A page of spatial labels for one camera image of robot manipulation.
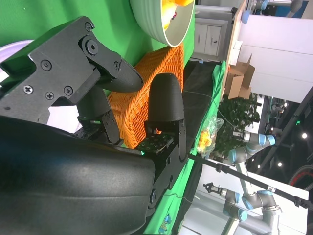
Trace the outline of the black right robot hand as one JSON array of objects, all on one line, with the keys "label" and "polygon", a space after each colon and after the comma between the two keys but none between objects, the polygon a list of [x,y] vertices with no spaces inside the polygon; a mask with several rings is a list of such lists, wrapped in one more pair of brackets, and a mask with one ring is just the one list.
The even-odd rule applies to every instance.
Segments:
[{"label": "black right robot hand", "polygon": [[145,139],[123,147],[104,90],[134,93],[139,73],[101,44],[90,18],[57,26],[1,63],[0,232],[129,235],[187,160],[178,79],[156,75]]}]

